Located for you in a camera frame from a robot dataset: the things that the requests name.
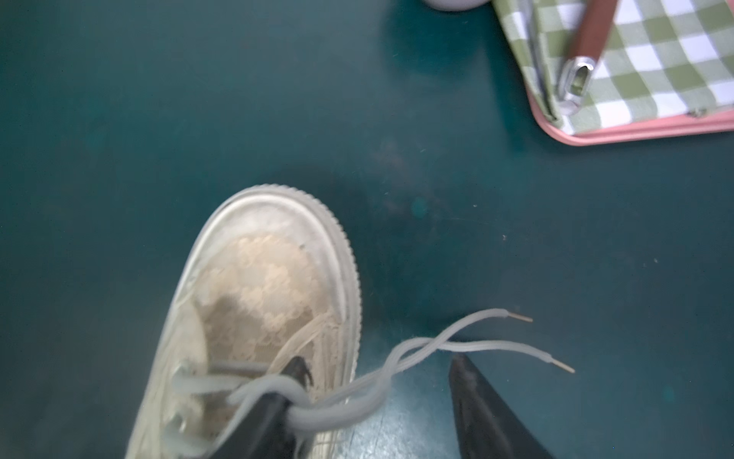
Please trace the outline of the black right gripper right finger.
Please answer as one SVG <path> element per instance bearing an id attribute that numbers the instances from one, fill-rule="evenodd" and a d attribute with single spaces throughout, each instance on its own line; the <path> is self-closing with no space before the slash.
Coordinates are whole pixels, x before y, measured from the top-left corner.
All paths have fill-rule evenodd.
<path id="1" fill-rule="evenodd" d="M 448 373 L 462 459 L 553 459 L 495 391 L 468 355 Z"/>

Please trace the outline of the beige sneaker with red insole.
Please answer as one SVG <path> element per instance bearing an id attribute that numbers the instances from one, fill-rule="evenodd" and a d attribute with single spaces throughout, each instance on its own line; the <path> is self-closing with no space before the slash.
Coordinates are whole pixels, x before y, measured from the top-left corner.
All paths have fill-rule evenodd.
<path id="1" fill-rule="evenodd" d="M 185 262 L 126 456 L 211 458 L 254 397 L 280 388 L 278 375 L 302 357 L 311 403 L 292 407 L 289 424 L 313 439 L 306 458 L 333 458 L 344 430 L 382 408 L 394 377 L 437 351 L 514 352 L 554 365 L 527 344 L 454 340 L 476 322 L 509 316 L 473 313 L 434 338 L 405 340 L 357 376 L 361 284 L 343 227 L 301 190 L 244 189 L 210 216 Z"/>

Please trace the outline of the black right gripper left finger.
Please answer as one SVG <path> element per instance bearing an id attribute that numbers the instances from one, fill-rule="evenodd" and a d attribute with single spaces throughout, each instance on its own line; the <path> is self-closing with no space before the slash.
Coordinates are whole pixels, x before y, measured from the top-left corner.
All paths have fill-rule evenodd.
<path id="1" fill-rule="evenodd" d="M 311 400 L 307 386 L 313 382 L 302 357 L 292 358 L 278 375 L 280 388 L 267 388 L 246 407 L 234 422 L 211 458 L 306 458 L 313 439 L 299 436 L 289 424 L 292 407 L 307 407 Z"/>

